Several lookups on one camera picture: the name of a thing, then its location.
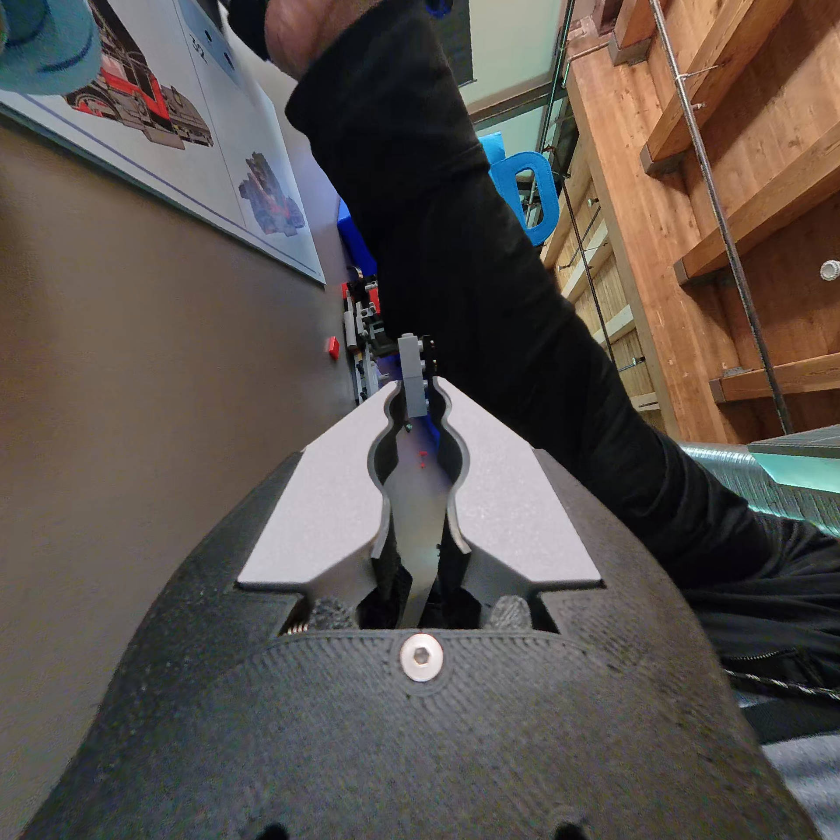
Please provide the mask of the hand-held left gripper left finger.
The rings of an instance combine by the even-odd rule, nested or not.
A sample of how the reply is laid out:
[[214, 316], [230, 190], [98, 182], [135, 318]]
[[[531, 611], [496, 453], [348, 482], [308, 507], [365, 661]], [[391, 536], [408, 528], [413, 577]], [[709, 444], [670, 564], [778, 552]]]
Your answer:
[[388, 600], [401, 567], [385, 482], [397, 461], [401, 385], [384, 385], [301, 454], [237, 583], [250, 590]]

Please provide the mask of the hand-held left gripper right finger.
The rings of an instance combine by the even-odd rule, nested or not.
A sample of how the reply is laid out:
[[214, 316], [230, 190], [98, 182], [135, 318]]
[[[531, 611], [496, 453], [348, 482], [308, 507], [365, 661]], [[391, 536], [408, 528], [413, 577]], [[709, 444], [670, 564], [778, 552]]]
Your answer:
[[437, 462], [451, 482], [437, 580], [490, 609], [504, 595], [603, 579], [531, 445], [448, 380], [434, 380]]

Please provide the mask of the grey toy brick assembly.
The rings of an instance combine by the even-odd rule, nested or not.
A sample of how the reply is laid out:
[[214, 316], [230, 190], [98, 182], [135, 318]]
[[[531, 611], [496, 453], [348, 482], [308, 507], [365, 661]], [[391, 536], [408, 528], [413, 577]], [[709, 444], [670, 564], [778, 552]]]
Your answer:
[[427, 387], [437, 371], [436, 349], [429, 336], [406, 332], [397, 341], [406, 416], [424, 417], [428, 411]]

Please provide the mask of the brown desk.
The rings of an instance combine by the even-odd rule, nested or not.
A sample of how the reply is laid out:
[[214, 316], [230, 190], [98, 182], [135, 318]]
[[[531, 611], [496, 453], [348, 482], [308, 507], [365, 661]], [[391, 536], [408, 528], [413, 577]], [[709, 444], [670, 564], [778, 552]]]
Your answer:
[[338, 197], [277, 111], [328, 286], [2, 117], [2, 838], [204, 536], [354, 408]]

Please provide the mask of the person's right hand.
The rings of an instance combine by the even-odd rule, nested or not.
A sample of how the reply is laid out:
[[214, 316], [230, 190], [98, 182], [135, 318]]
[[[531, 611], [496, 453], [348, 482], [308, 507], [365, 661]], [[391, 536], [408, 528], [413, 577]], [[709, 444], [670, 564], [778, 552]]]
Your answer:
[[295, 81], [378, 1], [269, 1], [265, 40], [271, 62]]

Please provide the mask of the toy instruction booklet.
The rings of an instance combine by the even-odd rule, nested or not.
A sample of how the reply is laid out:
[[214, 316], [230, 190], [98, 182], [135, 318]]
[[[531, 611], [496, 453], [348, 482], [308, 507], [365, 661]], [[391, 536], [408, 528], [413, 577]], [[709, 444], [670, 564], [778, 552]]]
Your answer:
[[325, 284], [277, 113], [200, 3], [88, 2], [101, 66], [2, 113]]

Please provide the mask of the toy brick truck model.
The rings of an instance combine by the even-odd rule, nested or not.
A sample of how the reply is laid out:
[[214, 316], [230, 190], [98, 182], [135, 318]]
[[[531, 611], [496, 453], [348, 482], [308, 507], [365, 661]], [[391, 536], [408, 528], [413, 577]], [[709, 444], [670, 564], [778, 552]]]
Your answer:
[[357, 405], [398, 379], [396, 341], [385, 333], [376, 276], [365, 276], [358, 266], [347, 266], [342, 284], [343, 336]]

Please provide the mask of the person's black jacket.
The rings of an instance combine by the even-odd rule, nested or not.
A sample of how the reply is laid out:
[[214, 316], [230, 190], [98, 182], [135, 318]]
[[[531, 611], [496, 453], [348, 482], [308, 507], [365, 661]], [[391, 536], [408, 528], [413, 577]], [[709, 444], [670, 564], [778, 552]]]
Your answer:
[[838, 752], [838, 540], [810, 522], [754, 514], [770, 557], [742, 581], [682, 594], [767, 748]]

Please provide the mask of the blue plastic bin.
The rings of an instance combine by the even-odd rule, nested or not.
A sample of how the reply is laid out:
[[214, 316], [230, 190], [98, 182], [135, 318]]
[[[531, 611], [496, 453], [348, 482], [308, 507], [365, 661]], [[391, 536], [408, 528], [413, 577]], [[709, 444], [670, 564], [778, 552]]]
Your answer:
[[[364, 240], [361, 236], [361, 232], [358, 229], [357, 225], [355, 224], [354, 220], [352, 219], [352, 217], [350, 215], [350, 210], [347, 207], [346, 203], [343, 201], [343, 199], [339, 200], [339, 213], [338, 213], [338, 223], [337, 223], [337, 225], [338, 225], [339, 236], [342, 240], [342, 245], [344, 247], [344, 252], [345, 252], [345, 255], [348, 258], [348, 265], [347, 266], [358, 266], [362, 269], [362, 272], [365, 276], [376, 276], [377, 284], [378, 284], [378, 288], [379, 288], [378, 273], [377, 273], [378, 268], [377, 268], [377, 265], [375, 263], [375, 260], [372, 256], [370, 250], [368, 249], [366, 243], [364, 242]], [[436, 374], [438, 373], [437, 355], [438, 354], [436, 352], [436, 362], [437, 362]], [[398, 355], [398, 360], [399, 360], [399, 369], [398, 370], [399, 370], [400, 376], [399, 376], [398, 379], [395, 379], [394, 381], [400, 381], [402, 379], [402, 372], [401, 372], [401, 368], [400, 368], [400, 357], [399, 357], [399, 355]], [[419, 418], [409, 418], [408, 416], [405, 415], [406, 420], [403, 422], [403, 425], [404, 425], [404, 428], [407, 432], [412, 431], [415, 426], [419, 427], [419, 426], [423, 425], [426, 428], [426, 430], [429, 432], [429, 434], [430, 434], [430, 436], [433, 440], [433, 443], [430, 444], [430, 445], [432, 445], [434, 447], [435, 455], [438, 456], [441, 433], [440, 433], [440, 430], [437, 426], [437, 422], [435, 420], [433, 420], [433, 418], [431, 416], [431, 409], [430, 409], [431, 408], [430, 407], [430, 405], [431, 405], [431, 395], [430, 394], [431, 394], [431, 389], [432, 389], [432, 379], [430, 380], [430, 382], [428, 384], [428, 387], [427, 387], [427, 397], [428, 397], [428, 401], [429, 401], [427, 415], [423, 416], [423, 417], [419, 417]]]

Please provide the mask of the light blue felt bag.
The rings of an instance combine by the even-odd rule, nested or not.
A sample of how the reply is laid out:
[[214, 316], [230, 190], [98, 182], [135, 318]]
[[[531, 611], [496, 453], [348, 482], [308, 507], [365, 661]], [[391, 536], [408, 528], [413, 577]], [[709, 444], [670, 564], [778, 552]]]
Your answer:
[[[490, 179], [497, 192], [513, 211], [531, 244], [542, 246], [560, 220], [559, 197], [550, 163], [536, 151], [506, 155], [500, 132], [479, 137], [479, 142], [490, 164]], [[520, 196], [518, 176], [527, 172], [532, 174], [542, 208], [542, 220], [538, 224], [529, 223]]]

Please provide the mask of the thin metal ceiling pipe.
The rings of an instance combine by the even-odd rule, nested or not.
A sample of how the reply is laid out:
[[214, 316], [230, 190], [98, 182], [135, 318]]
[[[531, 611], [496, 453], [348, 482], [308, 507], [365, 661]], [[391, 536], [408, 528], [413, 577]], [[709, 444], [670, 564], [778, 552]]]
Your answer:
[[747, 316], [752, 339], [759, 353], [763, 368], [763, 376], [770, 387], [775, 412], [780, 420], [782, 432], [785, 434], [792, 433], [794, 432], [795, 427], [780, 384], [778, 383], [778, 379], [774, 372], [774, 367], [770, 359], [769, 348], [763, 336], [759, 315], [754, 307], [752, 293], [744, 273], [738, 248], [736, 246], [736, 242], [734, 241], [734, 237], [732, 236], [732, 231], [726, 218], [726, 214], [723, 211], [717, 187], [713, 179], [707, 148], [701, 137], [700, 127], [695, 116], [697, 109], [695, 108], [695, 103], [691, 101], [686, 87], [686, 80], [688, 79], [688, 76], [686, 73], [679, 72], [679, 64], [668, 36], [665, 14], [660, 2], [651, 1], [649, 4], [652, 8], [654, 22], [659, 33], [660, 41], [663, 43], [665, 49], [668, 67], [675, 81], [679, 104], [686, 121], [690, 140], [698, 159], [701, 176], [710, 198], [712, 211], [717, 222], [719, 233], [721, 234], [722, 243], [724, 245], [736, 288], [738, 289], [742, 308]]

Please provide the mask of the person's grey shirt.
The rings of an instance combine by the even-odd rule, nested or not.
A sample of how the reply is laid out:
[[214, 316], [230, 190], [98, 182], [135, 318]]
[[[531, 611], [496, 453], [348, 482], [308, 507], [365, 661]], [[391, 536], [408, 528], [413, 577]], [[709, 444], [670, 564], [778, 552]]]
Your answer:
[[838, 839], [838, 701], [733, 694], [765, 757], [821, 836]]

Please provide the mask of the dark hanging panel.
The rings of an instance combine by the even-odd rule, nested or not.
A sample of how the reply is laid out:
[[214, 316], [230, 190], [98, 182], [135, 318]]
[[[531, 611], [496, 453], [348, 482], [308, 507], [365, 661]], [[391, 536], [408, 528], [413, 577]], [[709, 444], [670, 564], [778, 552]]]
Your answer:
[[423, 1], [459, 87], [475, 80], [469, 1]]

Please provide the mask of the silver air duct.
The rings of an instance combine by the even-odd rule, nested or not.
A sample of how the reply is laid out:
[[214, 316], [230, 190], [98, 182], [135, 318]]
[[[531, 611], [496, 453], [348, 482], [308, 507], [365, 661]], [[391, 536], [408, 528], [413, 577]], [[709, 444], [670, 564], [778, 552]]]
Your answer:
[[839, 536], [839, 425], [746, 445], [681, 444], [751, 509]]

